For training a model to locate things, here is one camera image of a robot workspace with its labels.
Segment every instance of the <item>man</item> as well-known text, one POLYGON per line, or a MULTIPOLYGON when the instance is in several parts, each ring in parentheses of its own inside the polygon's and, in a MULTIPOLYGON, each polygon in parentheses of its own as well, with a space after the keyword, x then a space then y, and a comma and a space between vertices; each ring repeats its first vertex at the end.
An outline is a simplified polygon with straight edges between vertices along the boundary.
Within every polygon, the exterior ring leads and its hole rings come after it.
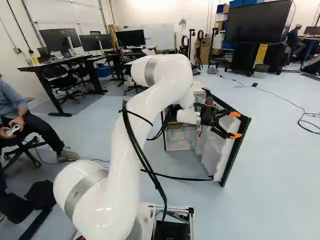
MULTIPOLYGON (((20 126, 23 135, 38 133, 56 152, 58 161, 75 161, 79 158, 76 152, 64 150, 64 143, 60 140, 55 130, 41 118, 31 114, 28 110, 28 103, 24 97, 16 92, 0 75, 0 155, 2 148, 10 141, 15 141, 16 136, 7 136, 5 132, 12 124, 20 126)), ((0 163, 0 202, 6 193, 6 182, 2 165, 0 163)))
POLYGON ((297 55, 305 49, 306 45, 300 41, 300 38, 298 37, 298 30, 302 28, 301 24, 296 24, 295 28, 290 31, 292 33, 293 41, 296 42, 295 47, 298 47, 294 52, 293 56, 297 57, 297 55))

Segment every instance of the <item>black pants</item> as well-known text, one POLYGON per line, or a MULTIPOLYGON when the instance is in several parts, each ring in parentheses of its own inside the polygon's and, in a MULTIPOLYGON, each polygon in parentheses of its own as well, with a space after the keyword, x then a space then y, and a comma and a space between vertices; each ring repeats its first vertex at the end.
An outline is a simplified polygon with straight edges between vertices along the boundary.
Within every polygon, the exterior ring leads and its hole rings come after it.
MULTIPOLYGON (((8 127, 11 119, 2 117, 2 127, 8 127)), ((37 117, 31 113, 28 113, 24 119, 24 128, 21 133, 23 136, 27 136, 31 133, 38 133, 41 135, 43 140, 48 143, 48 145, 53 149, 53 151, 60 153, 65 146, 64 143, 60 140, 55 130, 45 121, 43 121, 40 117, 37 117)), ((6 146, 11 146, 14 143, 15 139, 3 139, 0 138, 0 155, 2 152, 2 148, 6 146)), ((4 178, 4 173, 2 169, 2 165, 0 163, 0 198, 5 195, 6 181, 4 178)))
POLYGON ((306 48, 306 45, 301 41, 298 42, 296 46, 297 46, 297 49, 293 52, 295 55, 298 55, 303 49, 306 48))

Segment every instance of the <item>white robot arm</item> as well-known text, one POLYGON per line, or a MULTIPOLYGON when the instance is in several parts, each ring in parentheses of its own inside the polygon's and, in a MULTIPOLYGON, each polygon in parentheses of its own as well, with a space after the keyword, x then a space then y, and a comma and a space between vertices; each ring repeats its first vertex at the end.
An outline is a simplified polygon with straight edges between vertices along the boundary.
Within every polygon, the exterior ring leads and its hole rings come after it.
MULTIPOLYGON (((153 122, 173 103, 178 102, 184 109, 193 106, 193 74, 184 55, 140 58, 132 64, 131 75, 138 85, 150 88, 126 104, 128 111, 153 122)), ((196 124, 196 112, 180 113, 180 121, 196 124)), ((138 144, 143 147, 152 126, 132 114, 129 121, 138 144)), ((87 240, 125 240, 137 216, 140 168, 120 115, 111 137, 109 172, 89 160, 72 163, 56 177, 54 196, 87 240)))

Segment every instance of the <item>tripod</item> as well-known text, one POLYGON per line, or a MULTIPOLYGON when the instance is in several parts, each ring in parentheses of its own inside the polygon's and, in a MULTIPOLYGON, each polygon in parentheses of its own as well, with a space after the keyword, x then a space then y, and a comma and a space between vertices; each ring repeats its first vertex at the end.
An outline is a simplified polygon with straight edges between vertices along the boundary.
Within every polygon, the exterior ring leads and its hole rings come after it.
POLYGON ((202 39, 200 39, 200 45, 196 49, 196 61, 195 61, 195 65, 198 64, 199 70, 201 70, 201 67, 204 68, 204 66, 202 65, 202 60, 201 60, 201 42, 202 42, 202 39))

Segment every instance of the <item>desk leg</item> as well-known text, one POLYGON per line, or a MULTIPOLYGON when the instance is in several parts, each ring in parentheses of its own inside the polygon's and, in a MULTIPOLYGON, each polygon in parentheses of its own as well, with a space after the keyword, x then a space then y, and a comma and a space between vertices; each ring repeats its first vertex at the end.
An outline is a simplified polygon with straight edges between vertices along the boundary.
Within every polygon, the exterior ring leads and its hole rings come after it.
POLYGON ((40 83, 42 84, 46 94, 49 96, 49 98, 51 99, 51 102, 53 103, 53 105, 55 106, 55 108, 58 110, 58 112, 50 112, 48 113, 49 116, 58 116, 58 117, 71 117, 72 114, 71 113, 67 113, 64 112, 59 104, 59 101, 56 99, 55 95, 52 92, 52 88, 49 85, 47 79, 45 79, 41 72, 37 71, 36 76, 38 77, 40 83))
POLYGON ((90 62, 86 61, 85 66, 87 67, 87 69, 89 71, 90 80, 91 80, 93 87, 94 87, 94 90, 95 90, 95 92, 92 92, 92 94, 105 94, 105 93, 107 93, 108 90, 103 90, 101 87, 100 80, 96 74, 94 62, 90 63, 90 62))

